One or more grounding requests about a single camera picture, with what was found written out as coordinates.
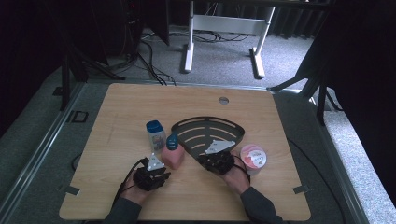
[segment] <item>table top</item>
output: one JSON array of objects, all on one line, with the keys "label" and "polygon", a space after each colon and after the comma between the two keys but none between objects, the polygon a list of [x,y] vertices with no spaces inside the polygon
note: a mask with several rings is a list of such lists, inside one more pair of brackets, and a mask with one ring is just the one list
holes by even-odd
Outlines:
[{"label": "table top", "polygon": [[[220,97],[229,100],[227,105]],[[271,92],[158,85],[112,84],[60,210],[64,219],[103,219],[131,167],[149,157],[146,123],[157,119],[171,127],[193,117],[230,120],[246,133],[235,147],[256,144],[267,163],[251,177],[251,185],[269,198],[285,220],[307,220],[310,211]],[[141,220],[248,220],[239,197],[188,153],[181,167],[145,201]]]}]

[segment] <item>plastic bottle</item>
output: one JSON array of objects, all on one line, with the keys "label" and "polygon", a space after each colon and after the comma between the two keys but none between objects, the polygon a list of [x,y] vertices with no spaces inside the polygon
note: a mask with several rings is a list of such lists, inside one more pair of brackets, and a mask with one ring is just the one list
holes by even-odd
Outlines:
[{"label": "plastic bottle", "polygon": [[166,139],[166,148],[161,154],[162,162],[171,168],[177,170],[184,159],[184,147],[177,142],[177,134],[172,133]]},{"label": "plastic bottle", "polygon": [[149,121],[146,124],[148,130],[148,140],[151,145],[151,152],[160,154],[165,147],[166,134],[163,126],[158,120]]}]

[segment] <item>small blue cap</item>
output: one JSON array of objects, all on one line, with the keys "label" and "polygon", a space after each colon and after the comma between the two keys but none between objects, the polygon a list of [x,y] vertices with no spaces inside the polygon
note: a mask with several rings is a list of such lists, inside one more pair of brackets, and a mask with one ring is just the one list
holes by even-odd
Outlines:
[{"label": "small blue cap", "polygon": [[163,126],[158,120],[149,121],[146,124],[146,128],[148,129],[149,133],[158,133],[163,131]]},{"label": "small blue cap", "polygon": [[172,133],[171,135],[168,136],[166,139],[166,147],[169,150],[175,150],[178,147],[178,142],[177,142],[177,134]]}]

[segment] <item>black fan-shaped object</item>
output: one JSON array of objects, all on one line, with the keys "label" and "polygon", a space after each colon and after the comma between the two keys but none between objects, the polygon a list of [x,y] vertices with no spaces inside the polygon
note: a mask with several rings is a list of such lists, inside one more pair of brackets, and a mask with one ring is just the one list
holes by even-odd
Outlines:
[{"label": "black fan-shaped object", "polygon": [[213,140],[235,141],[235,145],[225,150],[232,150],[242,141],[245,130],[227,119],[215,117],[194,117],[183,119],[172,127],[177,133],[178,142],[196,160],[212,144]]}]

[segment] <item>metal frame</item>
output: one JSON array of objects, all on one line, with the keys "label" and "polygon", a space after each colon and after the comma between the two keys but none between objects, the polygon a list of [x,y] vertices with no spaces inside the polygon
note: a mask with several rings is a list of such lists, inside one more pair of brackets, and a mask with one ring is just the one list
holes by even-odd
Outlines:
[{"label": "metal frame", "polygon": [[186,64],[184,66],[184,70],[188,73],[192,71],[194,30],[217,31],[245,35],[259,35],[260,39],[257,47],[250,50],[252,52],[251,60],[256,68],[256,75],[258,77],[265,77],[261,53],[265,37],[268,33],[268,28],[271,24],[271,19],[274,15],[274,10],[274,7],[269,7],[267,13],[265,13],[264,20],[194,15],[194,2],[190,1],[189,44],[187,46]]}]

